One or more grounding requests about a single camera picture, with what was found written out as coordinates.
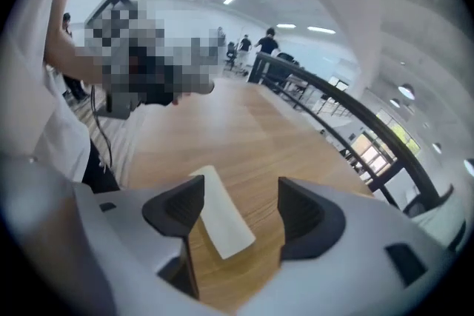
dark pants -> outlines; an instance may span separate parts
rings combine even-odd
[[[99,151],[92,140],[90,141],[89,161],[87,162],[82,183],[88,185],[94,194],[120,190],[113,173],[101,159]]]
[[[63,75],[63,78],[64,78],[64,82],[69,87],[69,89],[71,90],[71,93],[73,94],[76,100],[82,100],[87,95],[85,91],[82,89],[80,81],[78,81],[77,79],[68,77],[67,75]]]

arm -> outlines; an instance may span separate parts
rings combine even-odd
[[[101,58],[85,54],[62,29],[67,0],[53,0],[47,27],[44,60],[61,73],[91,84],[102,83]]]

black cable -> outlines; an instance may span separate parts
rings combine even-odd
[[[112,161],[112,144],[110,143],[109,138],[105,134],[104,130],[101,127],[101,124],[99,122],[99,117],[97,116],[96,112],[96,86],[92,86],[90,89],[90,107],[92,108],[92,114],[94,116],[94,120],[96,120],[96,125],[99,129],[99,132],[101,133],[102,137],[105,140],[105,144],[107,145],[107,149],[109,150],[109,168],[110,171],[113,172],[113,161]]]

metal railing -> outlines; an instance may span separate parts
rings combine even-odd
[[[353,115],[353,117],[358,118],[362,123],[370,128],[388,146],[392,153],[397,157],[397,161],[382,175],[376,175],[371,167],[350,146],[349,142],[347,142],[345,138],[341,137],[326,121],[314,113],[312,109],[307,107],[307,105],[301,102],[301,96],[297,98],[294,96],[294,94],[292,95],[286,91],[281,86],[283,84],[281,79],[278,80],[271,75],[266,76],[264,74],[264,71],[266,71],[265,69],[270,65],[277,65],[281,69],[291,72],[291,74],[296,78],[307,82],[308,85],[315,87],[317,90],[334,99],[340,106],[340,109],[345,109],[348,113]],[[359,103],[350,95],[344,93],[340,89],[334,87],[318,76],[302,70],[288,61],[272,57],[266,53],[257,53],[257,59],[252,71],[253,72],[250,75],[249,82],[260,83],[262,81],[263,84],[267,85],[276,93],[284,94],[294,103],[294,107],[301,108],[311,117],[313,117],[357,160],[357,162],[360,163],[365,172],[367,172],[370,176],[371,182],[369,188],[372,192],[380,189],[387,201],[398,208],[397,203],[393,199],[392,195],[388,192],[385,184],[391,178],[393,178],[393,176],[400,172],[401,169],[405,168],[409,176],[412,178],[414,184],[417,186],[420,192],[420,202],[423,203],[426,210],[435,208],[439,205],[440,197],[438,192],[433,186],[430,177],[424,171],[416,157],[412,154],[408,147],[403,144],[397,135],[363,104]]]
[[[326,113],[331,116],[339,116],[349,118],[352,113],[346,108],[341,106],[338,102],[331,102],[331,98],[328,98],[323,101],[316,102],[315,106],[313,107],[313,111],[316,112],[316,115],[320,113]]]

black shirt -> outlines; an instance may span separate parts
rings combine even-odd
[[[244,38],[242,41],[240,41],[240,50],[243,50],[244,52],[249,51],[249,47],[252,44],[248,38]]]
[[[260,51],[267,54],[272,54],[272,51],[278,49],[278,43],[271,37],[260,38],[258,45],[261,45]]]

